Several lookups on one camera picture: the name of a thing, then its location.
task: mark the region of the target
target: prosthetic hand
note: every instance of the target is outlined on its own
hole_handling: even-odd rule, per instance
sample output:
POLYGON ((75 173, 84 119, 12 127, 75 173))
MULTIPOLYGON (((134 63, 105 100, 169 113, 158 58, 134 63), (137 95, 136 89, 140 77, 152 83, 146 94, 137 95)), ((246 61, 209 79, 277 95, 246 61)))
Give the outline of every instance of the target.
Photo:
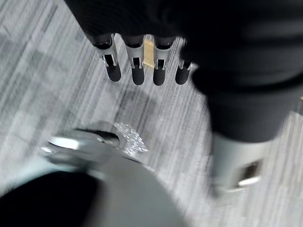
POLYGON ((165 80, 174 38, 186 38, 176 82, 186 82, 191 62, 199 65, 193 81, 208 98, 215 193, 239 191, 260 179, 267 142, 303 94, 302 3, 65 1, 112 81, 121 77, 113 33, 125 41, 137 85, 144 81, 144 34, 155 37, 153 81, 158 86, 165 80))

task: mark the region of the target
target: black fingertip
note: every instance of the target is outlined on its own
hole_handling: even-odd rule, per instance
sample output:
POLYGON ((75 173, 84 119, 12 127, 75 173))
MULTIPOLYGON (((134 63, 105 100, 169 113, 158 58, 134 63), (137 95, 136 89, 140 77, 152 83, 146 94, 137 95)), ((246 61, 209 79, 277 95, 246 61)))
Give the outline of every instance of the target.
POLYGON ((176 73, 176 83, 179 85, 185 84, 189 76, 189 70, 186 68, 180 69, 178 67, 177 73, 176 73))
POLYGON ((159 67, 157 70, 153 71, 153 83, 157 86, 161 86, 165 80, 165 70, 162 70, 162 67, 159 67))
POLYGON ((111 79, 111 81, 118 82, 121 79, 121 71, 119 64, 117 64, 116 66, 110 65, 106 67, 106 69, 107 69, 108 77, 111 79))
POLYGON ((144 70, 139 68, 138 65, 135 65, 135 68, 132 69, 133 82, 135 85, 141 85, 144 82, 144 70))

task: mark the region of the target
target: black fabric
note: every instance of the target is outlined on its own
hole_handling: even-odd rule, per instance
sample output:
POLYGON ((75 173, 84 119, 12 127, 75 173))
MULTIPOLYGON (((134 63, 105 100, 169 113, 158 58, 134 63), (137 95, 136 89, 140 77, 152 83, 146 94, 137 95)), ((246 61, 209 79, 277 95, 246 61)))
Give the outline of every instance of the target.
POLYGON ((303 95, 302 1, 66 2, 89 37, 184 36, 182 58, 200 66, 194 83, 208 97, 213 130, 229 138, 273 138, 303 95))
POLYGON ((0 198, 1 223, 6 227, 81 227, 97 189, 96 180, 81 173, 41 176, 0 198))

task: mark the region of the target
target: floor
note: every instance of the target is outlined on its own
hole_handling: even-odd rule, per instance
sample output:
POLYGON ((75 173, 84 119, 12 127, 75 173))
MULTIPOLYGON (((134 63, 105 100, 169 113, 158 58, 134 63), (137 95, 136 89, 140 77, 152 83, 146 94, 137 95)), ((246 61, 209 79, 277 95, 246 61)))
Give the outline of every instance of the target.
POLYGON ((303 226, 303 106, 291 112, 264 163, 263 179, 220 203, 210 196, 210 126, 205 97, 174 81, 175 43, 163 86, 131 79, 115 37, 122 79, 103 62, 60 0, 0 0, 0 193, 50 135, 94 122, 135 128, 153 168, 191 227, 303 226))

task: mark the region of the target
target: black sleeve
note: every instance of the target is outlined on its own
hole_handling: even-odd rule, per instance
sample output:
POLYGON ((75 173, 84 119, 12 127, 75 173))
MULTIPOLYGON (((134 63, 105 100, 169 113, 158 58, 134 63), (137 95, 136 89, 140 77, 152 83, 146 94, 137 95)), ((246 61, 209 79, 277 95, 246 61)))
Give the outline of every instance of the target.
POLYGON ((199 65, 213 131, 261 142, 273 138, 303 95, 303 3, 297 0, 65 0, 90 40, 180 35, 199 65))

